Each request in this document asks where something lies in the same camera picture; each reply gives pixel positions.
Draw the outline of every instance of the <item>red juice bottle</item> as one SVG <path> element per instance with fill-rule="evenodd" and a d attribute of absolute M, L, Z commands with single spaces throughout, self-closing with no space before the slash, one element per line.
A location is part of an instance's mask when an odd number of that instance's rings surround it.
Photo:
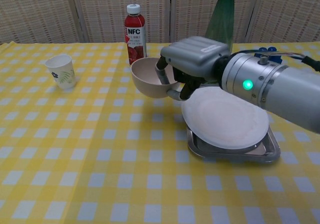
<path fill-rule="evenodd" d="M 147 57 L 146 28 L 145 19 L 140 14 L 140 5 L 128 5 L 126 11 L 128 16 L 124 22 L 124 33 L 131 65 L 137 59 Z"/>

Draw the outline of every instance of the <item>metal tray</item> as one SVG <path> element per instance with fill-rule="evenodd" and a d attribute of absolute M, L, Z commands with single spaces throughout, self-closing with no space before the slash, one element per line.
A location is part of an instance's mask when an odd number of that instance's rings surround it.
<path fill-rule="evenodd" d="M 231 161 L 273 162 L 280 157 L 280 147 L 270 127 L 266 136 L 256 145 L 240 150 L 221 149 L 210 145 L 187 127 L 187 141 L 189 149 L 206 160 L 228 159 Z"/>

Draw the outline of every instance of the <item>paper plate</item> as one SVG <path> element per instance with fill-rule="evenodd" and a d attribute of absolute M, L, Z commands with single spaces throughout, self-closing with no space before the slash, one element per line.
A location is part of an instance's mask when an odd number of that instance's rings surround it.
<path fill-rule="evenodd" d="M 248 148 L 260 142 L 269 128 L 265 110 L 219 87 L 197 89 L 181 107 L 192 132 L 219 148 Z"/>

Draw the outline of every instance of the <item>bottle cap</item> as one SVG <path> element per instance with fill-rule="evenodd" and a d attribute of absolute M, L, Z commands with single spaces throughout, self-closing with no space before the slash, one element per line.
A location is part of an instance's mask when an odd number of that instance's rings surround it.
<path fill-rule="evenodd" d="M 140 14 L 140 5 L 137 5 L 137 4 L 128 5 L 126 11 L 130 15 Z"/>

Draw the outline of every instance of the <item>green bottle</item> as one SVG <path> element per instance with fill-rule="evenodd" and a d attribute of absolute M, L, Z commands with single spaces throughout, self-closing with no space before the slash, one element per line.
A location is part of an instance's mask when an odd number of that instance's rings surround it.
<path fill-rule="evenodd" d="M 211 16 L 205 37 L 225 43 L 232 51 L 235 0 L 218 0 Z"/>

